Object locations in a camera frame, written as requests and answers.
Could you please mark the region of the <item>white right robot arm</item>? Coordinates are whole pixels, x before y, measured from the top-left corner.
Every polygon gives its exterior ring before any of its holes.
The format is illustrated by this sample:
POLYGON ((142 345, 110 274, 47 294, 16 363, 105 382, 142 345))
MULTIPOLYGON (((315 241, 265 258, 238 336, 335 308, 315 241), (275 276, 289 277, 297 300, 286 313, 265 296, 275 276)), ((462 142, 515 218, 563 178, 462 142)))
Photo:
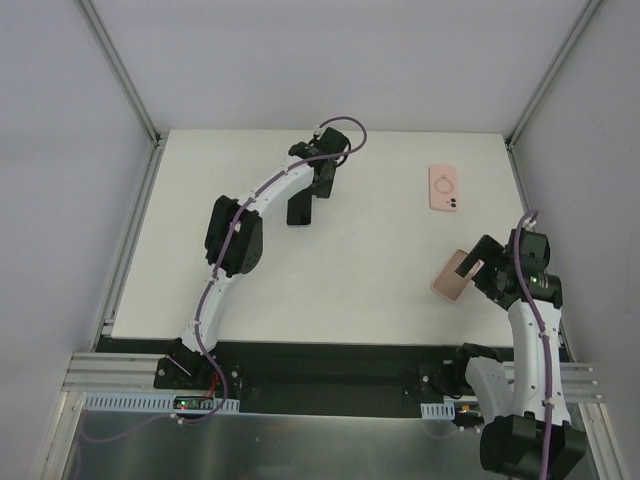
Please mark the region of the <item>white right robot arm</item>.
POLYGON ((564 479, 587 447, 585 433, 571 425, 563 392, 563 291, 560 278, 547 271, 549 262, 545 235, 514 229, 506 245, 482 236, 456 269, 506 312, 510 324, 511 379, 489 348, 465 344, 450 382, 478 400, 482 467, 515 479, 564 479))

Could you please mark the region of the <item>black smartphone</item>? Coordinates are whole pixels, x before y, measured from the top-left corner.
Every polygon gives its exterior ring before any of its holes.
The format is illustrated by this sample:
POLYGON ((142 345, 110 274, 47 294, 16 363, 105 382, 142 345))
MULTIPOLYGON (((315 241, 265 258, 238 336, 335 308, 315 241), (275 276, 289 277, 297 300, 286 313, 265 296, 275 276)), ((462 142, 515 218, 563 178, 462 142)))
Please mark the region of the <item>black smartphone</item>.
POLYGON ((302 190, 287 202, 286 223, 290 227, 306 227, 312 221, 313 195, 310 190, 302 190))

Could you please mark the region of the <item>pink silicone phone case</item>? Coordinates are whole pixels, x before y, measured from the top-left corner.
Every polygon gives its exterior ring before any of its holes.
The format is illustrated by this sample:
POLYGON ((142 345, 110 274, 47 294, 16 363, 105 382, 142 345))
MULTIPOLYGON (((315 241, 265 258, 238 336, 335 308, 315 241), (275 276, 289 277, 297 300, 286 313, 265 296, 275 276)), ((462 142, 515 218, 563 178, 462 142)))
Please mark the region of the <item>pink silicone phone case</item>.
POLYGON ((483 266, 483 261, 479 260, 465 276, 458 275, 456 273, 456 268, 467 258, 467 256, 468 254, 460 249, 453 253, 431 283, 431 290, 435 294, 451 303, 456 302, 460 298, 471 278, 483 266))

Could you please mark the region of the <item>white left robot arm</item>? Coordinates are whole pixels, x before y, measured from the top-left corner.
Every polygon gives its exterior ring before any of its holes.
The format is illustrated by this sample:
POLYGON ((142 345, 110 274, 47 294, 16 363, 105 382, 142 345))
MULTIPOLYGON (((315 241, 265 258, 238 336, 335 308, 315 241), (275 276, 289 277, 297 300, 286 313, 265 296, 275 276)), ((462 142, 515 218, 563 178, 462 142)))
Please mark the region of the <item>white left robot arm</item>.
POLYGON ((219 197, 205 235, 205 259, 211 274, 191 320, 158 362, 156 388, 172 385, 206 389, 216 369, 206 356, 219 340, 219 329, 236 284, 252 272, 264 250, 264 220, 281 205, 286 224, 311 224, 315 198, 331 195, 340 160, 351 142, 332 127, 321 127, 308 142, 288 151, 283 167, 262 186, 239 198, 219 197))

